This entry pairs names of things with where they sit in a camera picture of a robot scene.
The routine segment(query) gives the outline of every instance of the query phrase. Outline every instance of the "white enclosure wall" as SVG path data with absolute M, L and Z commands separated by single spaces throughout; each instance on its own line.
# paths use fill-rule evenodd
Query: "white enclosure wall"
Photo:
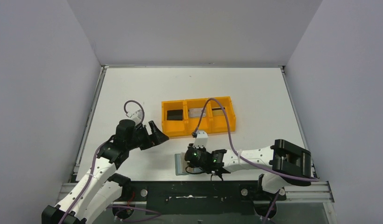
M 383 223 L 383 0 L 323 0 L 285 72 L 339 223 Z
M 69 178 L 100 65 L 66 0 L 0 0 L 0 224 L 36 224 Z
M 322 0 L 68 0 L 101 64 L 285 65 Z

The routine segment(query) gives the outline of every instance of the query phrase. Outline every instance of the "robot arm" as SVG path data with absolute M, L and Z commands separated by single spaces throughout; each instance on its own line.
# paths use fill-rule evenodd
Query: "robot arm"
M 63 217 L 61 224 L 92 223 L 110 203 L 120 197 L 121 188 L 130 179 L 115 172 L 128 158 L 129 151 L 135 148 L 145 150 L 169 140 L 153 121 L 149 121 L 152 134 L 148 134 L 142 123 L 136 124 L 140 121 L 140 112 L 136 112 L 130 119 L 119 122 L 116 134 L 97 151 L 93 173 L 90 169 L 55 207 L 47 206 L 42 213 L 42 224 L 58 224 Z
M 232 151 L 225 149 L 206 151 L 208 135 L 204 131 L 197 133 L 194 144 L 189 144 L 184 160 L 191 168 L 200 168 L 207 174 L 217 175 L 230 174 L 243 169 L 258 169 L 244 160 L 245 159 L 263 165 L 269 169 L 294 177 L 311 178 L 311 154 L 285 140 L 276 140 L 269 147 L 239 151 L 238 156 Z M 286 185 L 309 186 L 310 182 L 293 180 L 275 174 L 264 174 L 262 189 L 269 193 L 276 193 Z

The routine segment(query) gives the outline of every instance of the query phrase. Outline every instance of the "white tabletop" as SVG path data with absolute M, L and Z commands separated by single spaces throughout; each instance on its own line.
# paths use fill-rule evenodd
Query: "white tabletop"
M 304 147 L 295 113 L 279 68 L 108 68 L 99 94 L 77 180 L 86 173 L 95 149 L 115 133 L 125 118 L 124 102 L 139 101 L 144 124 L 161 128 L 161 102 L 230 96 L 237 117 L 232 134 L 236 150 L 257 149 L 285 139 Z M 128 110 L 137 110 L 130 104 Z M 174 138 L 141 151 L 134 149 L 117 171 L 133 181 L 206 181 L 210 175 L 175 175 L 174 154 L 185 152 L 191 136 Z M 207 150 L 230 149 L 227 134 L 211 134 Z M 257 180 L 261 170 L 224 175 L 225 180 Z

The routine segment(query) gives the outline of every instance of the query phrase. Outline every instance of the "red wire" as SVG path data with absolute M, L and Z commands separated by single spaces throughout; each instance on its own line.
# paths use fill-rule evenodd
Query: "red wire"
M 134 197 L 135 197 L 135 192 L 132 192 L 132 197 L 131 197 L 131 199 L 129 199 L 128 201 L 127 201 L 127 206 L 129 207 L 129 203 L 134 199 Z

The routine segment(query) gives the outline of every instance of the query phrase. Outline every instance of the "bolt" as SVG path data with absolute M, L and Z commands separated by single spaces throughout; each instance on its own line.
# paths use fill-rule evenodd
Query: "bolt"
M 242 195 L 242 196 L 247 196 L 247 195 L 248 195 L 248 190 L 245 189 L 245 188 L 242 189 L 242 190 L 241 190 L 241 195 Z
M 141 190 L 141 196 L 146 197 L 146 195 L 148 195 L 148 191 L 146 189 L 142 189 Z

